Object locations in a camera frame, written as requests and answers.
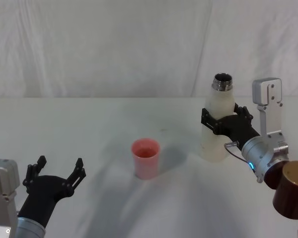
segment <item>white plastic bottle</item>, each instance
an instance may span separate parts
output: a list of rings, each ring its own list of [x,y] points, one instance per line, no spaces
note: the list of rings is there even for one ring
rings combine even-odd
[[[215,75],[211,94],[206,99],[205,108],[215,119],[232,115],[235,100],[233,97],[232,77],[226,73]],[[202,125],[201,157],[210,162],[220,162],[227,156],[224,144],[230,139],[224,135],[214,135],[213,132]]]

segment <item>white table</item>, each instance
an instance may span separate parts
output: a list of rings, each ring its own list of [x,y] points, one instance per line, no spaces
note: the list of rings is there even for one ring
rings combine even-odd
[[[250,98],[237,98],[254,115]],[[2,99],[0,158],[28,164],[45,155],[41,172],[67,178],[82,157],[87,177],[60,201],[46,238],[295,238],[298,221],[279,215],[274,190],[227,157],[199,157],[204,99]],[[283,130],[298,160],[298,98],[285,98]],[[162,146],[162,174],[133,176],[130,146],[152,137]],[[21,185],[16,204],[27,194]]]

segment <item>dark red cylindrical object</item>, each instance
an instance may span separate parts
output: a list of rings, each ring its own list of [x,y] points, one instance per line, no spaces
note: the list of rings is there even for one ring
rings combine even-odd
[[[298,220],[298,161],[284,165],[273,205],[284,217]]]

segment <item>pink cup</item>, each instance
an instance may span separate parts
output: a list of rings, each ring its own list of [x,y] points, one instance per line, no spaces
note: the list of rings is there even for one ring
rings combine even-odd
[[[140,179],[152,179],[158,175],[159,143],[150,138],[136,140],[132,147],[135,172]]]

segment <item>white backdrop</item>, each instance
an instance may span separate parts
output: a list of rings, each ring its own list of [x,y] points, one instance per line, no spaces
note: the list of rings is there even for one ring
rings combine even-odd
[[[298,95],[298,0],[0,0],[0,97]]]

